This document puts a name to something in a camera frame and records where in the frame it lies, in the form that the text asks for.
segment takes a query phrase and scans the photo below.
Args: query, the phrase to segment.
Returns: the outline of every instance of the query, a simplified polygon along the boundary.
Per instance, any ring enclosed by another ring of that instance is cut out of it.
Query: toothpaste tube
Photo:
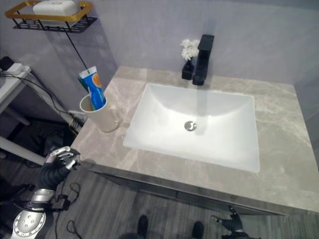
[[[96,66],[93,66],[80,73],[80,77],[89,88],[93,110],[98,110],[106,104],[106,99],[103,95],[102,85]]]

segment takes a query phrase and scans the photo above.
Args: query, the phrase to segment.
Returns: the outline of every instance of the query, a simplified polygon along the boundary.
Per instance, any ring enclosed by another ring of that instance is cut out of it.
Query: white soap
[[[72,16],[80,10],[80,7],[72,0],[45,0],[33,6],[34,14],[38,15],[57,15],[57,16]],[[64,22],[60,21],[42,21],[44,25],[63,26]]]

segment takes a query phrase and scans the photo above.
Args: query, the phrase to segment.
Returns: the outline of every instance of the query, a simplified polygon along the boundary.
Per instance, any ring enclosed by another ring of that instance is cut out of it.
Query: sink
[[[257,173],[254,97],[147,84],[123,145]]]

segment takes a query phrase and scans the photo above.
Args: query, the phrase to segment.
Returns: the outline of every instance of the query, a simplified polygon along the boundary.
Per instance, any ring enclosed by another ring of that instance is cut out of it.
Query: gold shelf
[[[7,18],[13,19],[24,19],[24,20],[55,20],[55,21],[78,21],[86,14],[88,14],[92,10],[92,4],[87,1],[80,1],[79,6],[81,10],[72,15],[72,16],[55,16],[55,15],[38,15],[38,14],[20,14],[19,11],[26,6],[33,6],[36,5],[40,1],[36,0],[29,0],[24,1],[10,10],[6,11],[4,14]]]
[[[19,11],[26,6],[33,6],[39,3],[38,0],[24,1],[4,14],[7,18],[11,18],[16,26],[15,29],[26,29],[26,30],[43,30],[43,31],[58,31],[58,32],[70,32],[70,33],[81,33],[85,31],[97,18],[87,16],[92,10],[93,6],[88,1],[80,1],[78,4],[81,10],[72,16],[56,16],[56,15],[39,15],[39,14],[21,14]],[[44,25],[42,20],[54,20],[65,22],[66,27],[63,26],[48,26]]]

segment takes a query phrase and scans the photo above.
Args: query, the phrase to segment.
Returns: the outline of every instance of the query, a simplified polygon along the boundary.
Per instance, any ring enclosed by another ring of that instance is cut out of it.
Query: black vase
[[[192,64],[190,59],[185,63],[183,70],[181,72],[181,77],[185,80],[191,80],[193,76],[193,71],[194,71],[194,65]]]

